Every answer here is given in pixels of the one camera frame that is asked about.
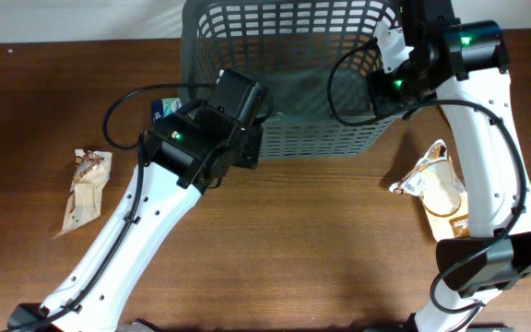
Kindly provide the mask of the beige brown coffee pouch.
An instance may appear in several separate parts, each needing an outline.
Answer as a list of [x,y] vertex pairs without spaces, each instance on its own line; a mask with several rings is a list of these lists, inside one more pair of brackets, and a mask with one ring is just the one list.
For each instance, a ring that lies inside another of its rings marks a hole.
[[389,191],[420,199],[437,242],[469,235],[467,191],[443,140],[436,140],[405,177],[390,185]]

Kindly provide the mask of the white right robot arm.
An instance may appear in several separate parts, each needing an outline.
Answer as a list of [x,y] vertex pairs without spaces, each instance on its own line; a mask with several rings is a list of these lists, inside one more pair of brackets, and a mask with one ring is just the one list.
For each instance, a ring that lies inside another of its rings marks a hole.
[[379,24],[383,68],[368,77],[378,115],[442,109],[468,194],[468,235],[437,244],[439,272],[409,331],[463,331],[486,304],[531,276],[531,183],[513,122],[500,27],[464,23],[447,0],[404,0]]

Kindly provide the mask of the small brown paper snack bag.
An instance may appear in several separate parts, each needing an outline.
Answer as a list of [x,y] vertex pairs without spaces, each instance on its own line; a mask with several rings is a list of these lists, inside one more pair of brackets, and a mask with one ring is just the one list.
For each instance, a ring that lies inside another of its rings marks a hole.
[[112,153],[76,149],[75,165],[63,225],[54,239],[100,216],[103,188],[110,180]]

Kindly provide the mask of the grey plastic basket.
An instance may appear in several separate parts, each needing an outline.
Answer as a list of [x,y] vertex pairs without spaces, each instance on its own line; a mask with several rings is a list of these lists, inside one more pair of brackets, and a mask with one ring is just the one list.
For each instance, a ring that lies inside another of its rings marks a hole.
[[215,82],[231,68],[268,89],[263,160],[357,155],[392,124],[372,119],[367,74],[379,52],[356,49],[399,25],[390,0],[187,0],[182,79]]

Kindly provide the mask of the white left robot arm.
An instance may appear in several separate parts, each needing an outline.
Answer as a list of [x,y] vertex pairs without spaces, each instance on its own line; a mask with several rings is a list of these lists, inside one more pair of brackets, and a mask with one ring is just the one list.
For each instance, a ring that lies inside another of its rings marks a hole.
[[21,303],[10,331],[115,331],[150,260],[177,222],[232,167],[257,165],[265,85],[230,68],[140,132],[137,165],[117,208],[67,279],[41,303]]

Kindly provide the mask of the Kleenex tissue multipack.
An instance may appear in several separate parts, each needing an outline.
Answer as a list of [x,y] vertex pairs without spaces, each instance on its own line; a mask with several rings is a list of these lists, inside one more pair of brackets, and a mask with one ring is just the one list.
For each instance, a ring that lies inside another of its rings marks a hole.
[[151,102],[151,122],[155,123],[169,114],[176,113],[182,107],[179,98],[165,98]]

